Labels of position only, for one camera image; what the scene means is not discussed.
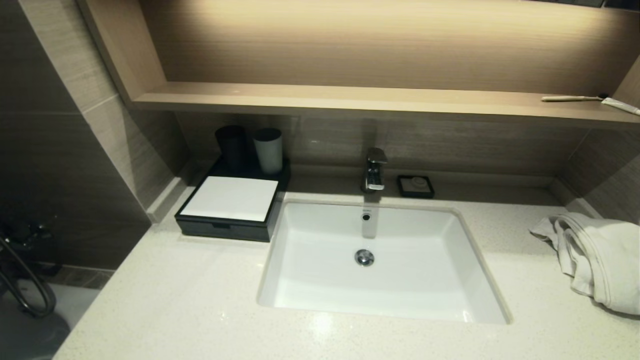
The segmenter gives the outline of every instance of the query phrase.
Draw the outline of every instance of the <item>white cup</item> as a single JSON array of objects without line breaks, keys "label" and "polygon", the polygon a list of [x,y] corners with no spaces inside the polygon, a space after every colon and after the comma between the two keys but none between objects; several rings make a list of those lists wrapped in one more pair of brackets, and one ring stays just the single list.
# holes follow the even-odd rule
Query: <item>white cup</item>
[{"label": "white cup", "polygon": [[253,134],[260,169],[267,175],[282,171],[282,132],[278,129],[260,129]]}]

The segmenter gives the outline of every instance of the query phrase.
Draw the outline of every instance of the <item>cup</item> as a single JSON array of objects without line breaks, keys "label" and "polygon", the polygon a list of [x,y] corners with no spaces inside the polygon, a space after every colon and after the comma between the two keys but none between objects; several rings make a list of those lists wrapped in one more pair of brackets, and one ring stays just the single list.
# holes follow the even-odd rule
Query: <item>cup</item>
[{"label": "cup", "polygon": [[260,129],[253,134],[260,169],[267,175],[282,171],[282,132],[278,129]]},{"label": "cup", "polygon": [[229,169],[233,172],[244,169],[248,162],[244,128],[238,125],[221,127],[216,130],[216,139]]}]

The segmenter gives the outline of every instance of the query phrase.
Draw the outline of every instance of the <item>sink basin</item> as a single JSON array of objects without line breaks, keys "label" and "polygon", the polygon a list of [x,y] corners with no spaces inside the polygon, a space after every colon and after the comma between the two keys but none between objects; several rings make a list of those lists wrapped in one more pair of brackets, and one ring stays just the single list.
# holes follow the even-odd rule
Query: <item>sink basin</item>
[{"label": "sink basin", "polygon": [[[453,210],[289,202],[282,211],[260,305],[507,323],[473,240]],[[356,261],[359,250],[373,254],[369,266]]]}]

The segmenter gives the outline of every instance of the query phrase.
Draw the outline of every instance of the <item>white towel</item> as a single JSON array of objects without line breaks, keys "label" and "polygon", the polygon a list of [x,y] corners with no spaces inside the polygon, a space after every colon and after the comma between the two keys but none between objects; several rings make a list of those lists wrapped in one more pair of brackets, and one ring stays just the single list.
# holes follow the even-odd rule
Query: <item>white towel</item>
[{"label": "white towel", "polygon": [[640,315],[640,227],[578,213],[544,218],[530,229],[551,241],[571,289],[609,309]]}]

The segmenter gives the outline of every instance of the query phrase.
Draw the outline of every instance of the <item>white quartz countertop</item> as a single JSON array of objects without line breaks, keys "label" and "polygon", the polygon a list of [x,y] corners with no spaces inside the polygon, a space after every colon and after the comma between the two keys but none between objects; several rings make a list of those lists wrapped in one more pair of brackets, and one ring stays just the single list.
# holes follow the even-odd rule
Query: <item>white quartz countertop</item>
[{"label": "white quartz countertop", "polygon": [[[55,360],[640,357],[640,322],[574,293],[553,249],[529,234],[541,218],[566,211],[546,190],[440,190],[449,200],[384,197],[381,206],[457,209],[497,284],[508,325],[260,306],[270,244],[181,235],[173,214],[188,188],[140,240]],[[496,200],[483,200],[492,194]],[[289,192],[287,199],[340,203],[362,196]]]}]

